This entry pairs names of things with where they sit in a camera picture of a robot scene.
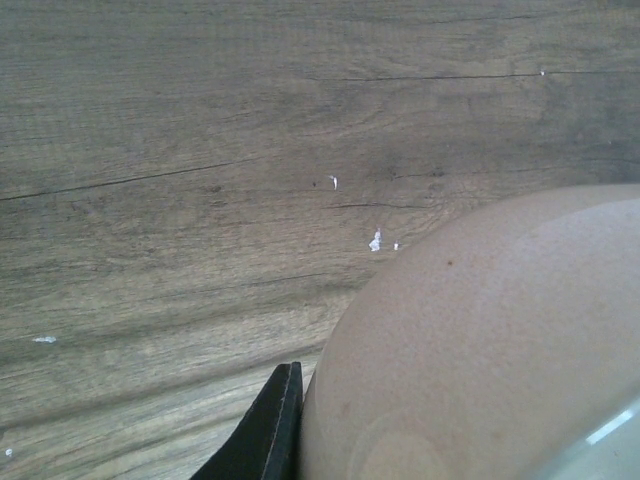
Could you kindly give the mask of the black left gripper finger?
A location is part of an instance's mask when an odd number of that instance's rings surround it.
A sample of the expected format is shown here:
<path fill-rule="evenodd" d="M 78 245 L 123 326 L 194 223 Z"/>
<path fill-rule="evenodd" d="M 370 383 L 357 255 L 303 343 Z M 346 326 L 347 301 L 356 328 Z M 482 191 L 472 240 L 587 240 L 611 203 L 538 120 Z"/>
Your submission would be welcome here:
<path fill-rule="evenodd" d="M 301 364 L 278 365 L 231 436 L 192 477 L 197 480 L 294 479 L 302 408 Z"/>

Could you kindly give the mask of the small cream ceramic bowl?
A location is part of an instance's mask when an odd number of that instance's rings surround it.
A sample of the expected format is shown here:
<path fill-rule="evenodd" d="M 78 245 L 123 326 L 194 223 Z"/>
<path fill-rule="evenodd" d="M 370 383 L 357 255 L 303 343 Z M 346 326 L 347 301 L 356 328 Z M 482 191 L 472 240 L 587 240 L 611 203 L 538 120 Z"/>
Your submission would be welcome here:
<path fill-rule="evenodd" d="M 398 253 L 306 394 L 304 479 L 635 479 L 639 188 L 498 202 Z"/>

